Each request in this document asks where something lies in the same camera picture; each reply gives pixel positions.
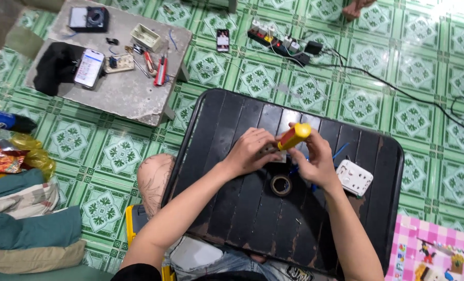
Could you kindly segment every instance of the black table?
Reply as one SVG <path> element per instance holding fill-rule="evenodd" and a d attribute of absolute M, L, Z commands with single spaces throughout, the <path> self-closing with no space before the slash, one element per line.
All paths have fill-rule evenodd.
<path fill-rule="evenodd" d="M 348 198 L 386 272 L 404 153 L 391 137 L 353 125 L 222 89 L 205 91 L 196 102 L 168 183 L 172 188 L 166 189 L 162 205 L 223 160 L 248 128 L 261 127 L 277 135 L 288 129 L 288 122 L 310 123 L 329 142 L 333 154 L 349 143 L 334 163 L 348 157 L 374 175 L 363 198 L 350 194 Z M 308 154 L 306 144 L 298 148 Z M 227 182 L 188 233 L 343 279 L 323 191 L 312 194 L 298 175 L 291 177 L 294 187 L 286 197 L 278 197 L 270 188 L 272 177 L 287 174 L 289 168 L 289 164 L 268 163 L 257 172 Z"/>

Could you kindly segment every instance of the red box cutter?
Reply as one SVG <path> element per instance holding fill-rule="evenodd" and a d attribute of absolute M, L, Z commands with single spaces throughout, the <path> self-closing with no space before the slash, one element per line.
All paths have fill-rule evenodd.
<path fill-rule="evenodd" d="M 156 74 L 156 78 L 154 79 L 154 86 L 162 86 L 165 83 L 166 65 L 168 62 L 167 54 L 168 52 L 166 49 L 166 54 L 163 54 L 159 59 L 158 73 Z"/>

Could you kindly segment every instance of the charger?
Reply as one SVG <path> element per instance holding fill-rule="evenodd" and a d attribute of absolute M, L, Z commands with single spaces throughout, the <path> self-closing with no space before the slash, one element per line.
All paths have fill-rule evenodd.
<path fill-rule="evenodd" d="M 324 45 L 315 41 L 309 41 L 305 47 L 305 52 L 309 54 L 318 55 L 322 51 Z"/>

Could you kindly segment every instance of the green patterned tile floor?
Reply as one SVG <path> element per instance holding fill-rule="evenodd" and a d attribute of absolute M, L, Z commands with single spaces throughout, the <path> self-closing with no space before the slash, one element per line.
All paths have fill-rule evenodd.
<path fill-rule="evenodd" d="M 170 98 L 176 119 L 148 127 L 23 85 L 30 61 L 0 52 L 0 109 L 36 120 L 35 137 L 57 161 L 61 206 L 81 205 L 84 262 L 115 272 L 128 248 L 124 209 L 141 201 L 135 179 L 147 156 L 175 155 L 194 103 L 220 87 L 297 110 L 368 127 L 396 138 L 405 152 L 400 214 L 464 229 L 464 129 L 429 104 L 418 103 L 362 73 L 307 67 L 279 58 L 246 36 L 256 18 L 282 33 L 334 47 L 408 93 L 448 108 L 464 96 L 464 0 L 378 0 L 345 24 L 348 0 L 227 1 L 102 0 L 134 14 L 186 27 L 194 39 L 185 63 L 191 80 Z M 166 5 L 173 13 L 170 15 Z M 19 23 L 43 38 L 56 15 L 27 10 Z M 229 29 L 231 51 L 215 51 L 215 29 Z M 322 56 L 315 63 L 337 63 Z M 291 94 L 273 89 L 287 85 Z M 464 105 L 454 105 L 463 114 Z M 9 133 L 0 131 L 0 137 Z M 107 209 L 99 214 L 93 203 Z"/>

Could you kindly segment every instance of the gray concrete table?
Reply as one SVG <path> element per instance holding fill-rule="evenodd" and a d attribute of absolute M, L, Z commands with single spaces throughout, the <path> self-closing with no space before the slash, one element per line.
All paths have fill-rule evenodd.
<path fill-rule="evenodd" d="M 90 48 L 109 57 L 112 54 L 109 51 L 110 45 L 107 44 L 106 37 L 116 38 L 120 42 L 119 46 L 111 48 L 112 51 L 120 54 L 125 53 L 124 46 L 133 45 L 134 42 L 130 31 L 138 23 L 141 23 L 147 28 L 153 29 L 163 40 L 158 51 L 151 53 L 154 62 L 160 58 L 166 46 L 170 47 L 166 70 L 170 80 L 164 86 L 154 86 L 154 79 L 148 79 L 135 66 L 135 70 L 132 71 L 107 74 L 105 77 L 99 79 L 93 90 L 88 90 L 80 85 L 62 83 L 59 87 L 58 96 L 151 126 L 158 126 L 161 123 L 163 115 L 171 119 L 174 118 L 175 113 L 168 107 L 167 101 L 177 79 L 184 81 L 189 79 L 189 72 L 183 60 L 192 38 L 192 32 L 143 16 L 132 15 L 113 7 L 106 7 L 110 14 L 109 31 L 107 33 L 79 33 L 73 37 L 66 37 L 74 33 L 67 27 L 71 7 L 86 6 L 99 7 L 103 5 L 86 0 L 69 0 L 64 3 L 54 25 L 50 29 L 48 40 L 41 47 L 27 74 L 26 86 L 34 88 L 33 79 L 36 76 L 36 65 L 52 42 L 66 42 Z M 178 50 L 175 49 L 173 43 L 170 41 L 170 30 L 172 31 L 171 35 L 177 44 Z M 134 53 L 134 57 L 142 67 L 145 66 L 141 55 Z"/>

